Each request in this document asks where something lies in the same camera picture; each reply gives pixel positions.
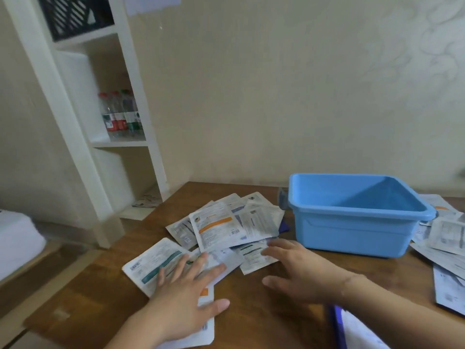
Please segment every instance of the white cloth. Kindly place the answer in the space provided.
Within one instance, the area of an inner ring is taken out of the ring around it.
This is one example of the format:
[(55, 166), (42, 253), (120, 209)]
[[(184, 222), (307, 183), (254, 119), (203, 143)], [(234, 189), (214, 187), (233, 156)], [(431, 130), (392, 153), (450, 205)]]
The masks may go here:
[(46, 243), (31, 218), (0, 210), (0, 280), (36, 257)]

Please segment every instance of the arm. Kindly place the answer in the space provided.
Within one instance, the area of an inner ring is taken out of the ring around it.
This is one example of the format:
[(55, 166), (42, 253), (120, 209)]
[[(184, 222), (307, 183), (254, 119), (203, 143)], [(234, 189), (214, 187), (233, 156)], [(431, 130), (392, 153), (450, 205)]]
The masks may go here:
[(164, 269), (160, 269), (153, 298), (129, 317), (106, 349), (155, 349), (165, 341), (200, 331), (210, 318), (226, 310), (229, 306), (227, 299), (197, 306), (201, 291), (226, 269), (221, 264), (197, 278), (207, 257), (207, 253), (201, 254), (192, 267), (183, 272), (189, 258), (184, 255), (171, 279), (167, 279)]
[(295, 241), (273, 240), (262, 254), (280, 260), (290, 276), (265, 277), (265, 286), (300, 301), (339, 305), (391, 349), (465, 347), (462, 324), (344, 270)]

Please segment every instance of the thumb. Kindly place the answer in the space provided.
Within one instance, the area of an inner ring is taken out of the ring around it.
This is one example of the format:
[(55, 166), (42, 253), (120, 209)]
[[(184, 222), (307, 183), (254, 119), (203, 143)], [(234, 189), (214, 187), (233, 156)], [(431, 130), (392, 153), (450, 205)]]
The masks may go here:
[(201, 312), (202, 320), (207, 322), (210, 318), (219, 315), (229, 307), (229, 303), (228, 299), (219, 299), (208, 305), (200, 306), (199, 310)]
[(262, 283), (264, 286), (280, 291), (281, 293), (291, 294), (291, 281), (289, 279), (277, 276), (266, 276), (263, 278)]

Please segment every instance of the teal stripe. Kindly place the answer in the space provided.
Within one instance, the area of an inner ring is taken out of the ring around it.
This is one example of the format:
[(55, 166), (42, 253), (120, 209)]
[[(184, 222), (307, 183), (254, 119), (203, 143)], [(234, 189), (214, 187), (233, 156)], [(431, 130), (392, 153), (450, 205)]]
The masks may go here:
[(160, 271), (160, 268), (166, 267), (174, 258), (179, 256), (180, 254), (181, 254), (181, 251), (176, 251), (175, 253), (173, 253), (162, 264), (160, 264), (157, 268), (155, 268), (153, 271), (151, 271), (148, 275), (143, 277), (142, 282), (144, 284), (147, 284), (148, 281), (150, 281), (154, 276), (156, 276), (158, 274), (158, 272)]

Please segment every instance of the blue plastic bin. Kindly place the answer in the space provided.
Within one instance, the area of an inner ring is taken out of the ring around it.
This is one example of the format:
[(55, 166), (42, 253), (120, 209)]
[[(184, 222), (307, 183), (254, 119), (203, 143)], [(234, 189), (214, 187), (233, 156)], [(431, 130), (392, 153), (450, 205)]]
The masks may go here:
[(419, 221), (436, 210), (385, 175), (293, 174), (289, 205), (297, 241), (308, 248), (400, 257)]

